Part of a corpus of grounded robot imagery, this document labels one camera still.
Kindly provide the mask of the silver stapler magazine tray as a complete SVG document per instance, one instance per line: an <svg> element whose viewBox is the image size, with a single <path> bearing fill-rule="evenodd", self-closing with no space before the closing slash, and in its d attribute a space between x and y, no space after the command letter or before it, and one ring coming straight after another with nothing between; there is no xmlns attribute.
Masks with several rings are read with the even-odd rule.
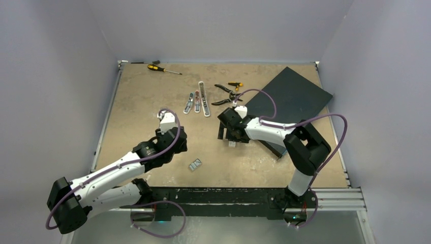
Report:
<svg viewBox="0 0 431 244"><path fill-rule="evenodd" d="M186 106L185 106L185 108L183 110L184 114L190 113L190 111L192 109L192 106L194 105L194 97L195 97L194 93L190 93L189 94L188 100L186 102Z"/></svg>

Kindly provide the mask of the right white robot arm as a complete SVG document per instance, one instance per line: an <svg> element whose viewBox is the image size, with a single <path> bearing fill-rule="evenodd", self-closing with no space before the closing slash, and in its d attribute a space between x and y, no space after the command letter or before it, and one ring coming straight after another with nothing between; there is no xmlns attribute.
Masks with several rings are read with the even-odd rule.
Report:
<svg viewBox="0 0 431 244"><path fill-rule="evenodd" d="M245 109L244 106L227 108L218 115L218 139L241 143L257 140L284 147L295 166L285 199L290 206L299 206L305 201L305 193L318 168L329 156L330 145L310 123L281 124L259 120L247 115Z"/></svg>

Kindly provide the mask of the red silver stapler insert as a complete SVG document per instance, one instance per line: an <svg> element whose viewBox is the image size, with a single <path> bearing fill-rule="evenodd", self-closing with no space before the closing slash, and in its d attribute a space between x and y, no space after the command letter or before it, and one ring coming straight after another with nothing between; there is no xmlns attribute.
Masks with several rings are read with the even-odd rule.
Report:
<svg viewBox="0 0 431 244"><path fill-rule="evenodd" d="M200 93L198 90L195 91L195 102L194 102L194 111L199 113L201 111L200 105Z"/></svg>

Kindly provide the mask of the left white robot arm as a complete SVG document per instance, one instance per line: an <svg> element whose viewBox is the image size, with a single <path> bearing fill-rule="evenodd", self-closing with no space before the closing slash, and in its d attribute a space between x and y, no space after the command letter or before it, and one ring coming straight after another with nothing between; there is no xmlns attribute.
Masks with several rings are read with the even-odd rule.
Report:
<svg viewBox="0 0 431 244"><path fill-rule="evenodd" d="M155 197L148 183L138 176L171 162L175 154L185 151L187 134L183 126L156 129L154 137L140 142L108 166L74 180L55 180L47 199L49 215L45 228L68 234L88 219L114 208L169 204L169 200Z"/></svg>

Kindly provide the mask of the silver staple strip block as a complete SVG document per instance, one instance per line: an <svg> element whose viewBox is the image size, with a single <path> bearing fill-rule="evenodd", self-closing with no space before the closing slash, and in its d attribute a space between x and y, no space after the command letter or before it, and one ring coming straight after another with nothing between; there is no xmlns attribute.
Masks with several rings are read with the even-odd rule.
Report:
<svg viewBox="0 0 431 244"><path fill-rule="evenodd" d="M189 169L191 171L195 171L198 167L202 165L202 161L200 159L195 159L190 165Z"/></svg>

